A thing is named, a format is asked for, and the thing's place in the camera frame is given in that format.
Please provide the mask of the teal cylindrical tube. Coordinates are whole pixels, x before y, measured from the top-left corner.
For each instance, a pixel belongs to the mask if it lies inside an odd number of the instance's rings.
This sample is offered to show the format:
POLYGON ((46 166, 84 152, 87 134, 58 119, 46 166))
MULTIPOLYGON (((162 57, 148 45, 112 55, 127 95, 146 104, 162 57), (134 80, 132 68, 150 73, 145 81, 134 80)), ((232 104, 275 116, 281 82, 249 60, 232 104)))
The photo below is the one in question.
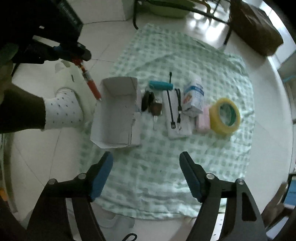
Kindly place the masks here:
POLYGON ((163 91, 163 90, 173 90, 174 86, 169 82, 151 80, 149 81, 149 88, 163 91))

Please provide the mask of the dark trouser leg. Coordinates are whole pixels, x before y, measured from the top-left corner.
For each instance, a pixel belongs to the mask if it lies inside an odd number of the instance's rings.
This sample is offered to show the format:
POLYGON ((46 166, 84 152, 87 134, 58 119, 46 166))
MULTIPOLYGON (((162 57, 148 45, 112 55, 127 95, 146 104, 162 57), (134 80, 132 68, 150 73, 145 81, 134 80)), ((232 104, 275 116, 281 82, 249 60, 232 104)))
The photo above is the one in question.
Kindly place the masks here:
POLYGON ((44 99, 14 84, 2 92, 1 133, 14 133, 28 129, 43 129, 46 122, 44 99))

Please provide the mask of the black metal chair frame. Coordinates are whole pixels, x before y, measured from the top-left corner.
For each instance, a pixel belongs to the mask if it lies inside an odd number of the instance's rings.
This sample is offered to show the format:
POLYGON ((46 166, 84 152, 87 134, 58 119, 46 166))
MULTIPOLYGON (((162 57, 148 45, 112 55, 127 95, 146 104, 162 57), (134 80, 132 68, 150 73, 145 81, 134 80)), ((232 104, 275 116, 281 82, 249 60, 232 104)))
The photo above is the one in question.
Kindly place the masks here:
POLYGON ((133 27, 138 30, 137 26, 137 12, 138 7, 143 3, 149 4, 150 6, 156 6, 160 8, 161 15, 165 16, 164 13, 170 10, 178 10, 184 13, 195 13, 199 14, 209 20, 215 20, 219 23, 222 23, 228 26, 228 32, 226 34, 223 47, 227 46, 227 43, 230 39, 232 33, 232 27, 230 20, 222 20, 221 18, 215 16, 215 13, 219 6, 222 9, 225 9, 225 12, 229 11, 231 7, 231 1, 133 1, 133 15, 132 15, 132 24, 133 27))

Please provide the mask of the white medicine bottle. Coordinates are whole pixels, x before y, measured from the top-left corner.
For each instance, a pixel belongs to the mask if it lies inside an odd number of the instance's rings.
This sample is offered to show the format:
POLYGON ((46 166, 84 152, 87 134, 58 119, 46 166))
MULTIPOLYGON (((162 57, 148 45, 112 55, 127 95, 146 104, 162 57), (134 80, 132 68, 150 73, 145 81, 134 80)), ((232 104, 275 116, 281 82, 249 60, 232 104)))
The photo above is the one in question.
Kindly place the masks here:
POLYGON ((195 118, 203 113, 204 108, 204 88, 201 77, 191 74, 190 82, 185 86, 182 100, 183 114, 195 118))

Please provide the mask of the green checkered cloth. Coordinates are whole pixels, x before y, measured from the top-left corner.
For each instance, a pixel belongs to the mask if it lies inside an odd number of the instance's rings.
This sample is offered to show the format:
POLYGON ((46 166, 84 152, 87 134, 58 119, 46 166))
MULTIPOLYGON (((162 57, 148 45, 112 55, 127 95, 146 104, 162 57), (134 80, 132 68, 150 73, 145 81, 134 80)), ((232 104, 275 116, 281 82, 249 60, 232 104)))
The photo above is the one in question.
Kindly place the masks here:
POLYGON ((152 117, 142 114, 140 146, 112 152, 111 173, 96 199, 103 209, 140 219, 197 216, 201 205, 192 197, 179 166, 183 151, 219 179, 232 182, 244 178, 255 114, 252 83, 241 57, 147 24, 137 31, 110 75, 136 77, 141 90, 150 80, 166 81, 169 76, 175 87, 183 89, 193 77, 200 77, 205 102, 230 99, 239 109, 241 123, 235 133, 226 137, 208 132, 170 140, 164 116, 153 128, 152 117))

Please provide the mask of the white power bank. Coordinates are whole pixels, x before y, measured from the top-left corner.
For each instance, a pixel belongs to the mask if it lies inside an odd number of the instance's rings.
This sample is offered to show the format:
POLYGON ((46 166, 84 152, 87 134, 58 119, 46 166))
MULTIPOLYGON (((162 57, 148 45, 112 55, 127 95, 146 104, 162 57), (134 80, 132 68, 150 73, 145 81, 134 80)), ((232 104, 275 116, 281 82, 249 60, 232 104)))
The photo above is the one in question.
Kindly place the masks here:
POLYGON ((186 138, 192 134, 189 116, 182 112, 183 94, 180 89, 162 92, 163 110, 166 118, 168 137, 171 140, 186 138))

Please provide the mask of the white cardboard box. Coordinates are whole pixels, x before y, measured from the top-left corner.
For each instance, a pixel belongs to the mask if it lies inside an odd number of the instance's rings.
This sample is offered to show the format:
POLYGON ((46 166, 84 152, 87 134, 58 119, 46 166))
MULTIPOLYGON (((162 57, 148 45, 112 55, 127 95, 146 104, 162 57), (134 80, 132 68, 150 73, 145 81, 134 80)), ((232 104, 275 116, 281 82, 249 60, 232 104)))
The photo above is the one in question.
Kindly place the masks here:
POLYGON ((101 81, 102 100, 95 106, 90 140, 101 149, 140 145, 142 94, 134 77, 101 81))

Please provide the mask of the white dotted sock foot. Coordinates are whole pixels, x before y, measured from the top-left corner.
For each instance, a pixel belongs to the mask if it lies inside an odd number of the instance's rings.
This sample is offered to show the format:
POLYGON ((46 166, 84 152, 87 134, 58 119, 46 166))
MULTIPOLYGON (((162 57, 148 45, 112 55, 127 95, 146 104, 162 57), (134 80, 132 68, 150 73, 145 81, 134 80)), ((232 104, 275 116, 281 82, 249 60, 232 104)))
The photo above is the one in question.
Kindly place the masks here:
POLYGON ((84 121, 84 115, 73 90, 59 89, 54 98, 45 98, 45 130, 77 128, 84 121))

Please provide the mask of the black car key fob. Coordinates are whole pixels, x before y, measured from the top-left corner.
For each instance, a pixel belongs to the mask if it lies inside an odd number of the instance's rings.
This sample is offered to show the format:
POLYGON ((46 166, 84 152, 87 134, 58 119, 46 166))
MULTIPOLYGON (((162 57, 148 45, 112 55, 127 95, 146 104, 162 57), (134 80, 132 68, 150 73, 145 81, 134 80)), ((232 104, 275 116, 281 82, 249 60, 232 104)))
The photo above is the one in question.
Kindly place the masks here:
POLYGON ((141 110, 142 112, 145 112, 152 103, 154 102, 154 93, 151 91, 146 91, 142 97, 142 105, 141 105, 141 110))

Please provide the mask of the yellow tape roll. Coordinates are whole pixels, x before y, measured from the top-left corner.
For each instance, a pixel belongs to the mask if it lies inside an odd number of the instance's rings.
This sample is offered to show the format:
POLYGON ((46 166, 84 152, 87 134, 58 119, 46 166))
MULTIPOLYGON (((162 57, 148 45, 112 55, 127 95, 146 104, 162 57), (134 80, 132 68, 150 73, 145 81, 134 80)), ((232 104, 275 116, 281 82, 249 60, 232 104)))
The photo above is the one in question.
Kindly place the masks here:
POLYGON ((228 98, 220 98, 209 108, 210 127, 215 133, 231 135, 240 126, 240 112, 228 98))

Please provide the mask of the brown paper bag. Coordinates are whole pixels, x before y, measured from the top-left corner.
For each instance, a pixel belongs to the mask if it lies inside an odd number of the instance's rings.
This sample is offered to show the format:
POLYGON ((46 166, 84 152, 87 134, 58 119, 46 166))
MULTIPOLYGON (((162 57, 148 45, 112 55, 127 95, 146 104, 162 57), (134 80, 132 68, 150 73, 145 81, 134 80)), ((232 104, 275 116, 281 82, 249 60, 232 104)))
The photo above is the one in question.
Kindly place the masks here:
POLYGON ((275 54, 283 38, 266 13, 243 1, 230 2, 230 26, 254 51, 267 57, 275 54))

